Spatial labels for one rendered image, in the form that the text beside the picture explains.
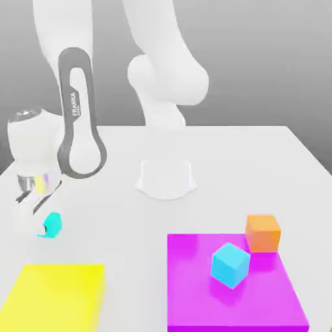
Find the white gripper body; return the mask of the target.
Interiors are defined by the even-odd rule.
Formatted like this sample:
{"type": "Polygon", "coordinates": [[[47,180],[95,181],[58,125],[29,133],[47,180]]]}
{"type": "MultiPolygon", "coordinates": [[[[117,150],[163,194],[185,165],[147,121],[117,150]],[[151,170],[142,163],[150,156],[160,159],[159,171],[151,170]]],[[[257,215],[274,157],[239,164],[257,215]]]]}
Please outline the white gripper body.
{"type": "Polygon", "coordinates": [[[22,235],[46,237],[51,234],[52,226],[47,218],[51,213],[60,212],[61,199],[56,191],[49,195],[35,190],[25,191],[14,204],[14,228],[22,235]]]}

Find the small turquoise cube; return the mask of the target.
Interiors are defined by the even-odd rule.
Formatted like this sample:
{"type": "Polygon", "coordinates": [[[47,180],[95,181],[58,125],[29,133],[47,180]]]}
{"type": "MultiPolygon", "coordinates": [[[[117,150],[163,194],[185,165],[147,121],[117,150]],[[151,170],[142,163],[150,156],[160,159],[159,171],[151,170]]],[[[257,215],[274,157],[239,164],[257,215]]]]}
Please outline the small turquoise cube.
{"type": "Polygon", "coordinates": [[[44,234],[38,234],[38,237],[54,239],[62,229],[61,215],[57,212],[50,213],[43,222],[44,234]]]}

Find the small light blue cube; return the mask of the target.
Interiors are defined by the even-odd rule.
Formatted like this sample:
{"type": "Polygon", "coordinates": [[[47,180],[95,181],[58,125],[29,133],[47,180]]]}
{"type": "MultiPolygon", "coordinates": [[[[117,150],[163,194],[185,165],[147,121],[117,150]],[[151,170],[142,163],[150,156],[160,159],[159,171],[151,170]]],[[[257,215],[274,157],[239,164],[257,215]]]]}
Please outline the small light blue cube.
{"type": "Polygon", "coordinates": [[[230,289],[248,275],[251,255],[231,243],[221,246],[211,258],[211,276],[230,289]]]}

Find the small orange cube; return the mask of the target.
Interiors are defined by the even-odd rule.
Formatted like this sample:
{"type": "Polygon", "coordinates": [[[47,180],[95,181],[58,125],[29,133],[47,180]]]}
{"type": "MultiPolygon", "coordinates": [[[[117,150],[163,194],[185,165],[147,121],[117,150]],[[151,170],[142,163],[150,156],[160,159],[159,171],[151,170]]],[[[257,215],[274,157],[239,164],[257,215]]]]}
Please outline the small orange cube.
{"type": "Polygon", "coordinates": [[[273,215],[247,216],[245,235],[252,253],[278,251],[281,228],[273,215]]]}

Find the large yellow box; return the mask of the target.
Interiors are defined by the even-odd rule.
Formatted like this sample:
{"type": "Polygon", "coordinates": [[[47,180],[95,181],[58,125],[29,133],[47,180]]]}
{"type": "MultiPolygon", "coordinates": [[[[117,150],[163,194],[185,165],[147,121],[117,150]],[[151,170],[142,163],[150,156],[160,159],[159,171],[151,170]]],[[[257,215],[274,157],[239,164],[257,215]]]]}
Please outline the large yellow box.
{"type": "Polygon", "coordinates": [[[97,332],[104,265],[28,264],[0,310],[0,332],[97,332]]]}

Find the large magenta box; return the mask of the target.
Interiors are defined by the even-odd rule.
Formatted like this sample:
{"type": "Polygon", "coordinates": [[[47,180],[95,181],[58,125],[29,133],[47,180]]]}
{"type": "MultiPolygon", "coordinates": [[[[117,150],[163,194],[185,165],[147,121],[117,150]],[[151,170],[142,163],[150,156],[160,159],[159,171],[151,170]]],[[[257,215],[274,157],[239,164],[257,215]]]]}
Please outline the large magenta box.
{"type": "Polygon", "coordinates": [[[279,254],[254,254],[234,289],[211,276],[211,257],[226,243],[248,250],[243,234],[167,236],[167,332],[308,332],[279,254]]]}

